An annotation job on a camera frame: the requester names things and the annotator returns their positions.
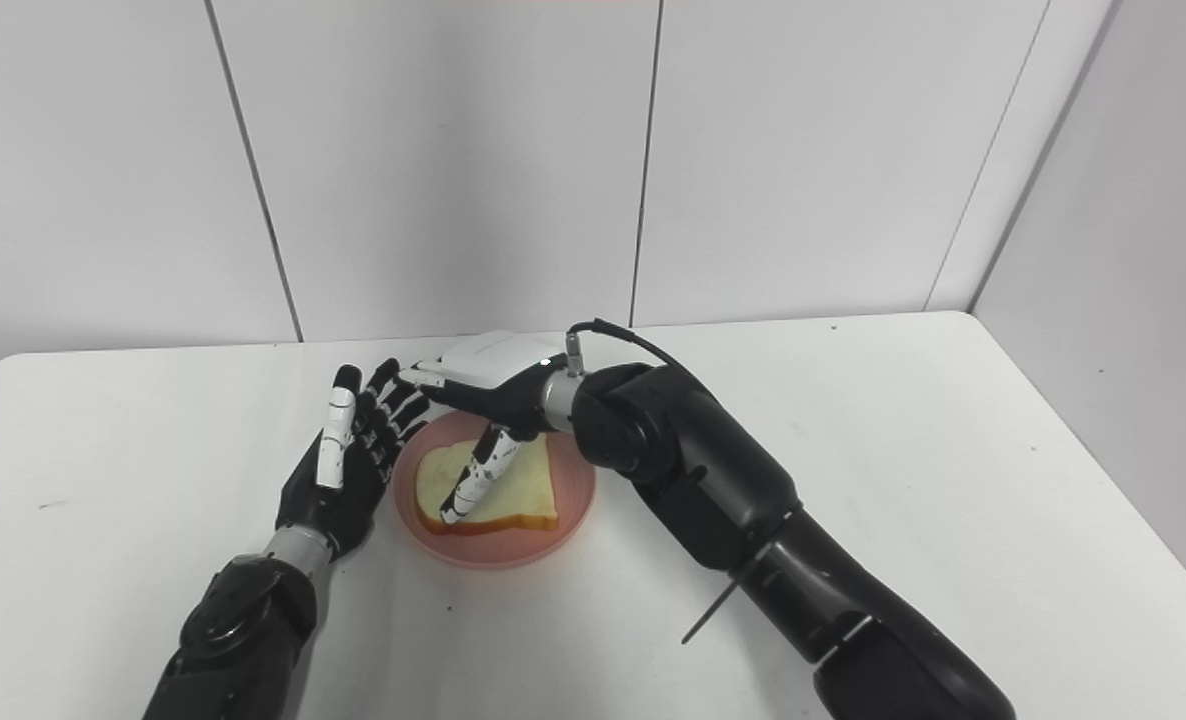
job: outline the black cable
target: black cable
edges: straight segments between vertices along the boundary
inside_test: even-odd
[[[570,325],[569,331],[566,331],[566,333],[575,334],[585,331],[607,337],[613,337],[617,340],[633,343],[633,345],[643,348],[643,350],[656,356],[657,359],[662,361],[663,364],[680,369],[686,375],[689,375],[689,377],[693,378],[695,382],[699,382],[699,378],[695,378],[695,375],[691,374],[690,370],[686,369],[686,365],[681,364],[676,359],[676,357],[661,350],[661,348],[658,348],[656,343],[645,340],[645,338],[643,338],[642,336],[639,336],[633,331],[630,331],[630,329],[620,327],[620,325],[617,325],[610,320],[604,320],[602,318],[593,318],[592,320],[585,323],[575,323],[574,325]]]

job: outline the slice of bread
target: slice of bread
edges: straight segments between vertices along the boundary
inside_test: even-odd
[[[420,523],[429,533],[479,536],[509,528],[557,529],[553,505],[553,482],[548,473],[548,442],[543,434],[517,448],[505,473],[459,523],[447,525],[439,510],[473,454],[477,441],[466,439],[449,447],[431,450],[415,471],[415,505]]]

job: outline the white tile wall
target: white tile wall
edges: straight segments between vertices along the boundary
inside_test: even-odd
[[[667,4],[635,319],[922,310],[1045,6]]]
[[[971,190],[926,310],[967,310],[1056,126],[1111,0],[1051,0]]]
[[[217,0],[305,337],[627,320],[656,9]]]
[[[0,357],[291,338],[200,0],[0,4]]]
[[[977,313],[1186,565],[1186,0],[1120,5]]]

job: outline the pink plate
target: pink plate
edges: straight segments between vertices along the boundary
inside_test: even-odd
[[[409,442],[393,466],[393,505],[402,525],[426,550],[460,568],[503,571],[534,562],[555,552],[570,539],[593,505],[593,466],[567,434],[548,437],[548,469],[553,479],[553,503],[557,506],[557,529],[510,528],[480,536],[436,536],[420,523],[415,505],[415,470],[431,450],[478,439],[487,420],[467,413],[451,413],[433,420]]]

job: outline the robotic arm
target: robotic arm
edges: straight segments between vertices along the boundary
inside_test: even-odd
[[[585,331],[635,343],[663,364],[585,372]],[[741,588],[817,665],[814,683],[837,720],[1014,719],[980,667],[805,512],[793,478],[703,383],[627,329],[578,324],[565,352],[487,333],[404,378],[515,438],[573,433],[585,459],[635,484],[695,561],[729,575],[718,605]]]
[[[336,375],[327,421],[282,486],[273,537],[210,582],[145,720],[278,720],[300,651],[318,623],[314,581],[372,527],[397,453],[423,427],[429,402],[396,383],[389,359],[361,389]]]

